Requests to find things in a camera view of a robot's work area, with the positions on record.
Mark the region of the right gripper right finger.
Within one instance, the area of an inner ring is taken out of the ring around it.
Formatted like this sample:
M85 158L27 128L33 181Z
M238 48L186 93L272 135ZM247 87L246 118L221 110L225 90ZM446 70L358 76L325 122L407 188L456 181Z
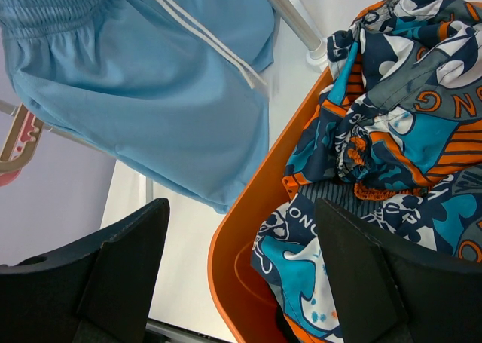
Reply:
M481 251L436 252L315 202L319 245L345 342L479 342Z

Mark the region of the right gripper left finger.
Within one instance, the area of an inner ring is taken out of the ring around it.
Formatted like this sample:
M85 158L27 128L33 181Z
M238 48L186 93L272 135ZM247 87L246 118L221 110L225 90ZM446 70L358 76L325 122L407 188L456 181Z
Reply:
M142 342L165 246L169 201L1 266L3 342Z

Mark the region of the beige wooden hanger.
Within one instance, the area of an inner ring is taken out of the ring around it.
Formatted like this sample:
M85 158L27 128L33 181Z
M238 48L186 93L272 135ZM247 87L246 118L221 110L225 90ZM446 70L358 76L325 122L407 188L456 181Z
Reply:
M23 104L14 108L14 119L1 150L1 175L24 168L32 159L44 123Z

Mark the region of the colourful patterned shorts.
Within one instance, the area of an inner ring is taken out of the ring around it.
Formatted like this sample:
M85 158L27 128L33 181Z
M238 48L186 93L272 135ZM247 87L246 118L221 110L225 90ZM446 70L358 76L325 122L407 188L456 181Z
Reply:
M481 261L481 9L383 0L328 37L327 57L333 81L285 165L289 200L252 247L290 342L346 338L316 232L318 199Z

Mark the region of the pink plastic hanger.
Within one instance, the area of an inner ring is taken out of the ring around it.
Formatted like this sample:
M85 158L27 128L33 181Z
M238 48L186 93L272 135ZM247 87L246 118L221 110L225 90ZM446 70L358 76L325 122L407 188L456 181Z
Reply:
M23 104L15 106L1 100L1 112L14 117L1 149L1 187L13 182L32 160L43 130L84 144L81 140L46 125Z

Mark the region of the orange plastic basket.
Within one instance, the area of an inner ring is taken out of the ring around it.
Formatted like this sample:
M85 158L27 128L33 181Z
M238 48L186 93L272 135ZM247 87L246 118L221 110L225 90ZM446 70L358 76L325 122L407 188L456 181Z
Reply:
M289 199L282 184L286 161L315 111L321 90L331 82L331 73L325 70L212 238L207 268L209 289L237 342L285 341L276 326L276 300L250 265L252 245L261 223Z

